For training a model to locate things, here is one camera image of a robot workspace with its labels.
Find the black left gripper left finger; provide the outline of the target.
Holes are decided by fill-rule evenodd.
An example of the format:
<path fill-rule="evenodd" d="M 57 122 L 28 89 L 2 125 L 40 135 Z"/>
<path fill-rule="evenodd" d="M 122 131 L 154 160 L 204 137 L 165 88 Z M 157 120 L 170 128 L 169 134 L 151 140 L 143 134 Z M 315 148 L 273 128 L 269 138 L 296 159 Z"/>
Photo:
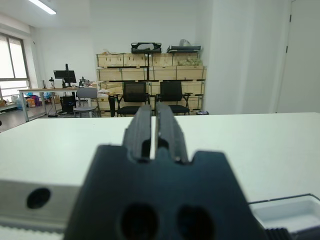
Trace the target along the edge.
<path fill-rule="evenodd" d="M 141 106 L 124 131 L 122 145 L 129 158 L 137 163 L 148 163 L 152 139 L 152 110 L 149 105 Z"/>

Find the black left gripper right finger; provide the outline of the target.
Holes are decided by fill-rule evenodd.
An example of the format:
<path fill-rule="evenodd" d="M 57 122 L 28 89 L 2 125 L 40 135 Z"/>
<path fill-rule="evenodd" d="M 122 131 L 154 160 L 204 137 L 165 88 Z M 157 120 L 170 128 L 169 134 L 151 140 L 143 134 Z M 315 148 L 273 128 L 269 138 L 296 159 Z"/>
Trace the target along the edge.
<path fill-rule="evenodd" d="M 178 124 L 171 108 L 156 103 L 155 156 L 165 149 L 169 158 L 178 164 L 189 162 L 184 133 Z"/>

